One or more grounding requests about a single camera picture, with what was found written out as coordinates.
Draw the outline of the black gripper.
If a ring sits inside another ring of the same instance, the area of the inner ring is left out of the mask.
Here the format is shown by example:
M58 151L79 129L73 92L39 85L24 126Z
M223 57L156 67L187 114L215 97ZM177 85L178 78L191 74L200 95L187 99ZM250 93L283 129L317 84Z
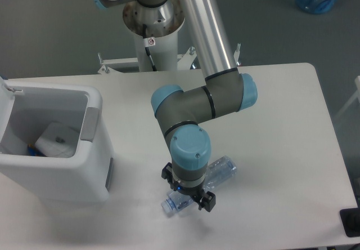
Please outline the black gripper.
M191 186L184 186L180 182L173 179L171 162L168 162L162 169L161 177L167 181L173 191L177 191L183 195L193 197L193 201L198 204L199 210L204 209L207 212L211 212L216 205L215 194L211 191L206 192L203 190L205 180L192 181Z

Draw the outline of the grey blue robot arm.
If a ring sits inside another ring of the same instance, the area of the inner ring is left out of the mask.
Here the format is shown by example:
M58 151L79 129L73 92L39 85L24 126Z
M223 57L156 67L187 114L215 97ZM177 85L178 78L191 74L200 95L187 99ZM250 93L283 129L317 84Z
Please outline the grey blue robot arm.
M94 0L99 8L124 5L123 20L140 37L151 70L160 70L166 55L154 54L161 37L188 23L205 85L184 91L178 85L157 89L151 97L154 116L168 146L171 162L161 172L170 188L189 196L199 209L211 211L214 193L206 191L211 155L206 122L253 106L258 97L252 77L241 74L230 50L216 0Z

